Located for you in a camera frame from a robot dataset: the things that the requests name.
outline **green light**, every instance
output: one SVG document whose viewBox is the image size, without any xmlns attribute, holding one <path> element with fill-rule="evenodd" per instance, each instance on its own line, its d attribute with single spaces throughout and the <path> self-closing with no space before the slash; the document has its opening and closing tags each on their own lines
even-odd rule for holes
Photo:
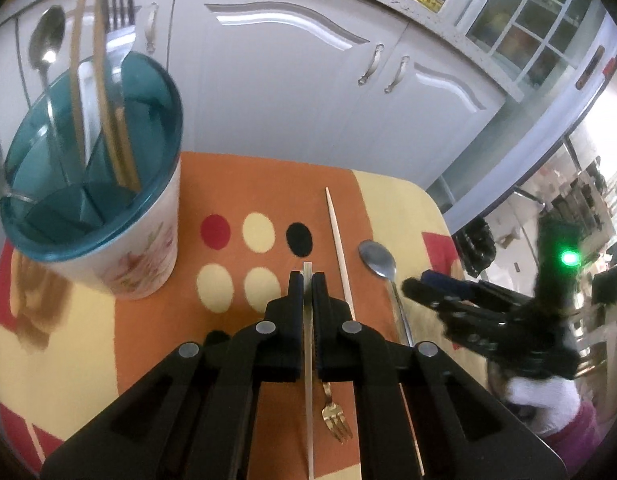
<svg viewBox="0 0 617 480">
<path fill-rule="evenodd" d="M 564 251 L 560 259 L 567 267 L 576 267 L 580 264 L 580 255 L 575 251 Z"/>
</svg>

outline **metal screw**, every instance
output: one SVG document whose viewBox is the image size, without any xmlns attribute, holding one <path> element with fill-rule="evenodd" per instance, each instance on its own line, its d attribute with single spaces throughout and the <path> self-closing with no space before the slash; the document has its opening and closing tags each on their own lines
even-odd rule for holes
<svg viewBox="0 0 617 480">
<path fill-rule="evenodd" d="M 200 351 L 200 347 L 195 343 L 184 343 L 177 351 L 183 358 L 195 357 Z"/>
<path fill-rule="evenodd" d="M 362 331 L 362 325 L 357 321 L 345 321 L 342 323 L 342 330 L 348 334 L 357 334 Z"/>
<path fill-rule="evenodd" d="M 273 332 L 275 332 L 276 328 L 277 327 L 275 326 L 275 323 L 272 321 L 260 321 L 258 324 L 255 325 L 255 329 L 260 334 L 272 334 Z"/>
<path fill-rule="evenodd" d="M 419 350 L 420 354 L 427 357 L 433 357 L 437 354 L 437 345 L 435 343 L 431 343 L 430 341 L 424 341 L 420 343 L 417 349 Z"/>
</svg>

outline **door handle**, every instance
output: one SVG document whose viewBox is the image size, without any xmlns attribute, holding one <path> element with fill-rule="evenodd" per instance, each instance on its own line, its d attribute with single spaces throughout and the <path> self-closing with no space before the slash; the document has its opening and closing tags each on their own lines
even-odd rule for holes
<svg viewBox="0 0 617 480">
<path fill-rule="evenodd" d="M 605 50 L 606 49 L 604 48 L 603 45 L 600 45 L 597 48 L 597 50 L 595 51 L 595 54 L 593 54 L 593 57 L 591 58 L 591 61 L 589 61 L 589 64 L 586 65 L 585 71 L 582 72 L 580 79 L 578 79 L 577 82 L 575 83 L 575 88 L 577 88 L 578 90 L 581 90 L 582 88 L 584 88 L 585 84 L 588 82 L 588 80 L 593 75 L 593 71 L 598 66 L 600 60 L 602 59 L 602 56 L 604 55 Z"/>
<path fill-rule="evenodd" d="M 369 77 L 373 75 L 373 73 L 378 69 L 378 65 L 380 64 L 380 57 L 382 51 L 384 50 L 384 45 L 382 43 L 378 43 L 375 45 L 375 51 L 373 52 L 373 59 L 371 59 L 371 63 L 369 67 L 366 69 L 366 73 L 357 80 L 357 84 L 362 86 L 366 84 L 369 80 Z"/>
<path fill-rule="evenodd" d="M 397 69 L 395 78 L 389 86 L 384 88 L 384 94 L 390 94 L 393 92 L 393 89 L 399 84 L 400 81 L 402 81 L 402 79 L 404 79 L 404 76 L 407 74 L 407 65 L 409 64 L 410 59 L 410 56 L 402 56 L 402 60 L 399 62 L 399 68 Z"/>
<path fill-rule="evenodd" d="M 146 51 L 149 54 L 153 54 L 155 52 L 155 27 L 159 5 L 153 2 L 151 7 L 152 9 L 148 14 L 148 19 L 146 20 L 146 25 L 144 27 L 144 35 L 146 36 Z"/>
</svg>

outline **table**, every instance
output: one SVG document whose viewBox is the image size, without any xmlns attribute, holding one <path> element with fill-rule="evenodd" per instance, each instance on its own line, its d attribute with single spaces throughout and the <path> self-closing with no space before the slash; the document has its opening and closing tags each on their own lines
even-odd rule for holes
<svg viewBox="0 0 617 480">
<path fill-rule="evenodd" d="M 34 472 L 46 456 L 182 342 L 230 334 L 261 319 L 288 275 L 313 262 L 343 299 L 325 187 L 346 255 L 357 319 L 396 340 L 390 294 L 364 267 L 362 240 L 396 258 L 397 281 L 434 269 L 463 273 L 444 219 L 417 186 L 358 171 L 210 153 L 182 154 L 178 259 L 166 285 L 140 301 L 66 282 L 7 243 L 0 259 L 0 415 Z M 438 343 L 481 384 L 481 357 L 442 337 L 435 313 L 405 300 L 415 340 Z M 353 389 L 333 385 L 353 433 Z M 314 384 L 316 478 L 360 477 L 357 437 L 340 445 L 321 420 Z M 251 478 L 306 478 L 303 384 L 263 384 Z"/>
</svg>

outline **fork tines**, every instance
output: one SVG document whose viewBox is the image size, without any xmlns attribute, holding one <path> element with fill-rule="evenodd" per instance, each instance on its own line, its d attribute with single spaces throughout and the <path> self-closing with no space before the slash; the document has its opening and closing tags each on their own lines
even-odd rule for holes
<svg viewBox="0 0 617 480">
<path fill-rule="evenodd" d="M 106 32 L 135 25 L 134 0 L 102 0 Z"/>
</svg>

